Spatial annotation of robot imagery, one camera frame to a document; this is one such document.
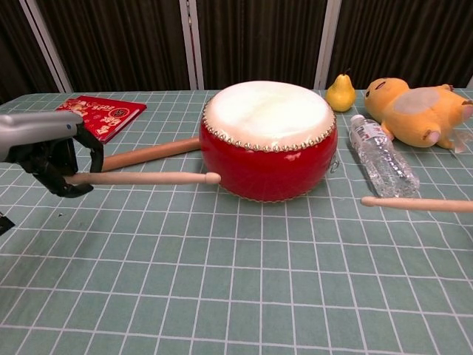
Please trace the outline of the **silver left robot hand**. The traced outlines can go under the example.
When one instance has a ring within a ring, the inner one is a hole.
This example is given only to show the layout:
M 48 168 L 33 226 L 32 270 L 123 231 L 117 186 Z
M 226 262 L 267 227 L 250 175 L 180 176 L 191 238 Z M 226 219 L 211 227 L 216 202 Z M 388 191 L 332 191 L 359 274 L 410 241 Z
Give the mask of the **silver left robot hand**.
M 74 112 L 22 112 L 1 115 L 1 162 L 21 166 L 52 194 L 76 198 L 93 190 L 88 183 L 71 184 L 78 172 L 74 142 L 90 149 L 90 171 L 103 167 L 103 144 Z

